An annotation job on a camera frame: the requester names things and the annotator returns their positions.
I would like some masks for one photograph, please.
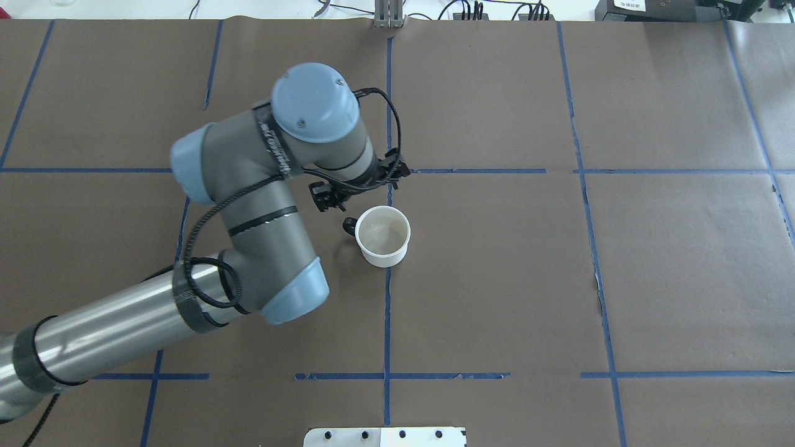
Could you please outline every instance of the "blue cap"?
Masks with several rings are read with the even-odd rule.
[[[273,86],[273,117],[288,134],[310,143],[335,142],[359,121],[359,103],[334,68],[296,65]]]
[[[171,146],[171,171],[191,201],[211,204],[212,199],[204,187],[201,171],[201,143],[204,134],[214,123],[205,124],[190,134],[176,140]]]
[[[272,325],[280,325],[312,312],[328,297],[328,283],[320,258],[310,262],[284,289],[262,308],[262,315]]]

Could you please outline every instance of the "white label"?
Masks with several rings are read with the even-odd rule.
[[[646,0],[613,0],[616,8],[646,12]]]

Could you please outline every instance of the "white bracket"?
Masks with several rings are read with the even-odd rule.
[[[312,429],[304,447],[467,447],[461,427]]]
[[[375,0],[375,27],[376,28],[402,28],[403,1],[402,0]]]

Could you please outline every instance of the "white floor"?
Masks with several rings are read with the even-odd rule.
[[[81,18],[81,19],[158,19],[188,18],[195,0],[0,0],[3,7],[14,18]],[[333,0],[334,4],[373,10],[374,0]],[[558,20],[593,20],[597,0],[544,0],[544,4]],[[436,18],[447,0],[407,0],[405,14],[423,13]],[[484,12],[491,20],[509,20],[516,5],[487,2]],[[226,18],[244,15],[258,18],[311,18],[320,8],[317,0],[200,0],[194,17]],[[451,6],[443,18],[451,18],[451,12],[460,6]],[[767,1],[761,13],[756,13],[756,22],[789,23],[785,11],[772,10]],[[348,18],[365,15],[356,11],[330,7],[322,18]]]

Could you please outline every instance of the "mug handle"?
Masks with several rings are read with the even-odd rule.
[[[351,236],[356,237],[356,221],[355,217],[346,217],[343,220],[343,230]]]

